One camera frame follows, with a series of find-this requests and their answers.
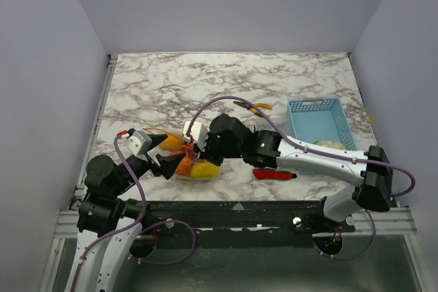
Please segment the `small yellow orange fruit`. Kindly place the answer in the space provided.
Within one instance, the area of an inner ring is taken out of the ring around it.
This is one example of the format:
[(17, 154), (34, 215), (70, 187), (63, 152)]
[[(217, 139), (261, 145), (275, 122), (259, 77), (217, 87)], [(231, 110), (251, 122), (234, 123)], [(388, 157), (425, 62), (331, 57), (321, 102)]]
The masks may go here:
[(166, 132), (166, 135), (167, 138), (158, 145), (162, 151), (174, 152), (183, 147), (184, 141), (180, 135), (171, 132)]

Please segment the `clear zip bag orange zipper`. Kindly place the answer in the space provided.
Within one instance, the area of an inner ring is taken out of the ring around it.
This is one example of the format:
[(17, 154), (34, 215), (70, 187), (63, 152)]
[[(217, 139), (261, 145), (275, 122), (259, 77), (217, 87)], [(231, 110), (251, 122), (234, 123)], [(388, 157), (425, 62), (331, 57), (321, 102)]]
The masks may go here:
[(198, 153), (183, 141), (182, 134), (175, 129), (148, 127), (143, 130), (148, 134), (167, 135), (167, 138), (158, 145), (164, 155), (185, 155), (175, 170), (176, 177), (193, 181), (211, 181), (220, 175), (220, 167), (199, 159)]

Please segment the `yellow lemon squash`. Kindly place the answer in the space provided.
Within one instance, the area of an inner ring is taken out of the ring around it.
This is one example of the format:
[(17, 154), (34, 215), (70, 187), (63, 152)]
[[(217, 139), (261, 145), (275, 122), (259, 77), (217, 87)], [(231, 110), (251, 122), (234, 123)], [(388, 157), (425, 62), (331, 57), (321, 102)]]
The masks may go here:
[(194, 179), (211, 179), (215, 178), (220, 171), (220, 167), (208, 161), (199, 161), (192, 165), (190, 178)]

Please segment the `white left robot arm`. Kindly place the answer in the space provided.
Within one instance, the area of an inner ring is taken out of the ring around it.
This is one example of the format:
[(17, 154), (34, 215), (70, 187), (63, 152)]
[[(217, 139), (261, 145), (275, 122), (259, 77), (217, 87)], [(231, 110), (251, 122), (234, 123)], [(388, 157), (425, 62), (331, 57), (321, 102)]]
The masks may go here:
[(78, 209), (77, 245), (66, 291), (111, 291), (128, 257), (134, 239), (153, 223), (151, 206), (145, 201), (120, 199), (143, 174), (165, 175), (163, 167), (148, 152), (167, 134), (148, 134), (130, 129), (119, 133), (117, 142), (131, 151), (117, 164), (107, 155), (97, 155), (86, 166), (87, 192)]

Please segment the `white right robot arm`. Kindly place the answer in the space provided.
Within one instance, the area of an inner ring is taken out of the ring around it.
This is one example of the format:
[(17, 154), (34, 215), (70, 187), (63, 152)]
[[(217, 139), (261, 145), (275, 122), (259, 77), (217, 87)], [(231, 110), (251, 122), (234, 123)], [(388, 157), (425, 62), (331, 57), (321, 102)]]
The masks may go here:
[(361, 209), (387, 212), (391, 207), (393, 172), (385, 152), (377, 146), (366, 152), (318, 146), (276, 128), (250, 130), (227, 114), (214, 118), (208, 127), (188, 120), (181, 136), (193, 145), (200, 159), (214, 165), (221, 165), (225, 159), (241, 159), (254, 168), (304, 170), (347, 183), (347, 187), (320, 201), (322, 210), (315, 214), (315, 224), (324, 232)]

